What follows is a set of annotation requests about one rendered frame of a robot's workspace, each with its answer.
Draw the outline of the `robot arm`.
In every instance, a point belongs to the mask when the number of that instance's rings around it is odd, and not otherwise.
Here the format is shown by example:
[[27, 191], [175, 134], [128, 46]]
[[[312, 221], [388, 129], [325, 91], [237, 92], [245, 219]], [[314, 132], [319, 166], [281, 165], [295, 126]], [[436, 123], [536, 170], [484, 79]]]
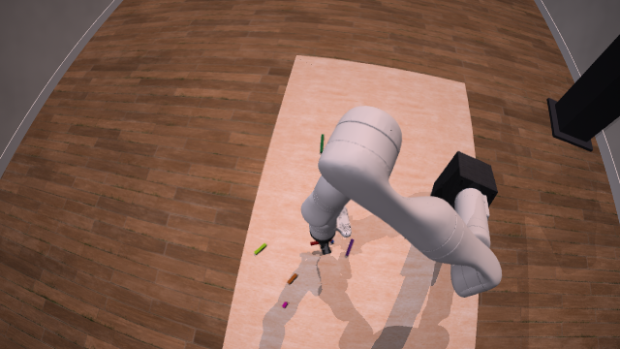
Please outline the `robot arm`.
[[401, 144], [401, 129], [385, 111], [358, 106], [341, 117], [319, 159], [321, 177], [301, 205], [311, 235], [326, 240], [338, 231], [348, 238], [352, 229], [343, 206], [352, 200], [427, 258], [450, 264], [452, 287], [459, 297], [498, 286], [502, 269], [489, 249], [486, 195], [463, 189], [455, 197], [455, 210], [438, 197], [402, 197], [388, 181]]

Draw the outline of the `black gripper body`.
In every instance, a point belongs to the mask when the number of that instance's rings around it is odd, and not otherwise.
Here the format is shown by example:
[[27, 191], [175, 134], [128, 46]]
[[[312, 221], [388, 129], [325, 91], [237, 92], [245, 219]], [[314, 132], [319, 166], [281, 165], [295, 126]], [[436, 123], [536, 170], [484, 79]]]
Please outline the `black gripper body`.
[[[336, 232], [335, 232], [335, 234], [336, 234]], [[334, 236], [335, 236], [335, 234], [334, 234]], [[310, 233], [310, 235], [311, 235], [311, 233]], [[320, 242], [322, 244], [322, 246], [325, 246], [326, 243], [327, 243], [327, 246], [329, 246], [329, 242], [334, 238], [334, 236], [332, 238], [329, 238], [329, 239], [326, 239], [326, 240], [319, 240], [319, 239], [314, 238], [311, 235], [312, 239], [314, 239], [317, 242]]]

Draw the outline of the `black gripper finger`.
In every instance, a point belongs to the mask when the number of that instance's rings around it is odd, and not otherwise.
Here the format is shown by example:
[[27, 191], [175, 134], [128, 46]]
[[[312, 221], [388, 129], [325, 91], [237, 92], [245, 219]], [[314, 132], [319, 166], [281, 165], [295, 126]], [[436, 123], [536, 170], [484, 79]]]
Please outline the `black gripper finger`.
[[322, 244], [321, 244], [320, 242], [319, 242], [319, 244], [320, 244], [320, 246], [321, 246], [321, 249], [322, 249], [323, 255], [325, 255], [325, 254], [330, 254], [330, 253], [331, 253], [330, 247], [329, 247], [329, 246], [327, 246], [327, 243], [325, 244], [325, 246], [322, 246]]

